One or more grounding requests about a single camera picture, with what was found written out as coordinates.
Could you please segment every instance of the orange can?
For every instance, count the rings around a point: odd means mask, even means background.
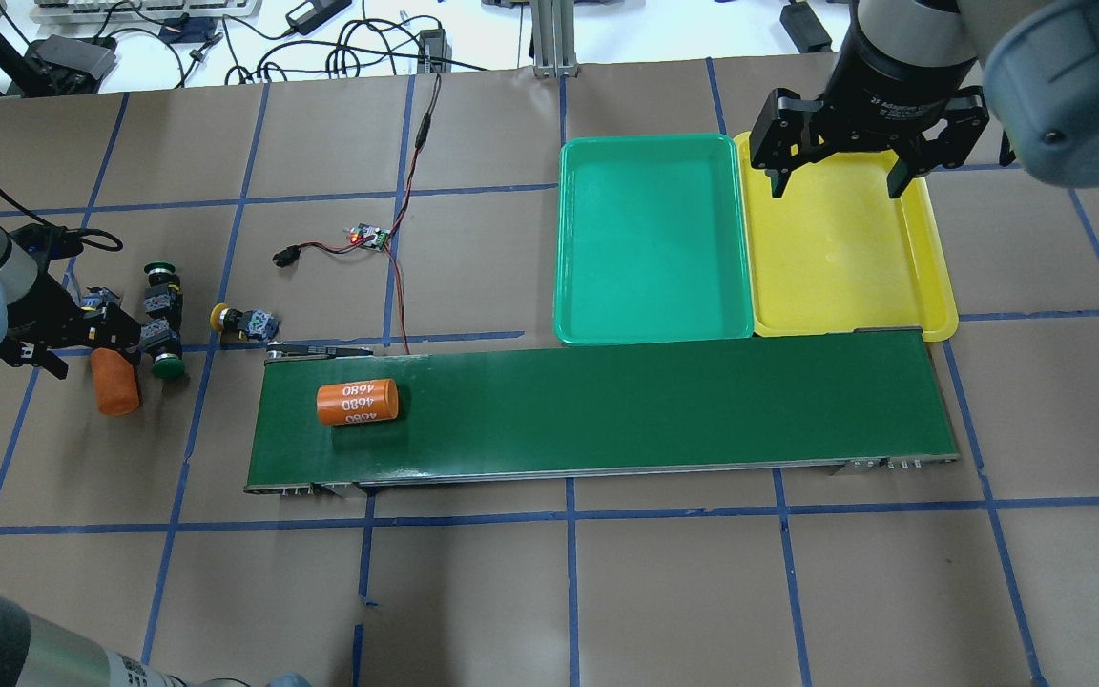
[[[322,424],[358,424],[397,417],[397,383],[366,379],[326,384],[317,390],[317,418]]]

